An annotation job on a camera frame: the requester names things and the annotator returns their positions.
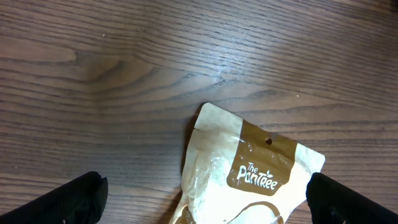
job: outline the the pantree logo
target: the pantree logo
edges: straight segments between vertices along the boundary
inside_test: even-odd
[[[277,181],[273,181],[273,175],[269,172],[266,173],[259,172],[259,169],[254,167],[252,162],[249,162],[248,167],[241,165],[239,168],[237,180],[244,178],[244,181],[249,184],[254,184],[259,187],[264,187],[265,189],[274,190],[275,186],[278,184]]]

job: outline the black object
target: black object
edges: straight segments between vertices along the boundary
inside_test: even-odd
[[[314,173],[307,185],[313,224],[396,224],[398,215],[331,178]]]
[[[94,224],[105,209],[108,181],[87,174],[0,216],[1,224]]]

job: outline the white and brown package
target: white and brown package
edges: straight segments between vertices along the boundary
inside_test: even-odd
[[[170,224],[284,223],[325,156],[210,103],[187,149]]]

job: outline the wooden table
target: wooden table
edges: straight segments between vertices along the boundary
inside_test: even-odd
[[[0,213],[95,170],[101,223],[168,223],[204,102],[398,212],[390,0],[2,0]],[[287,223],[311,223],[305,202]]]

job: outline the brown wood grain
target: brown wood grain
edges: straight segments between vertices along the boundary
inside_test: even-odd
[[[0,1],[0,214],[95,170],[101,223],[168,223],[204,102],[398,212],[392,2]],[[310,217],[304,202],[287,223]]]

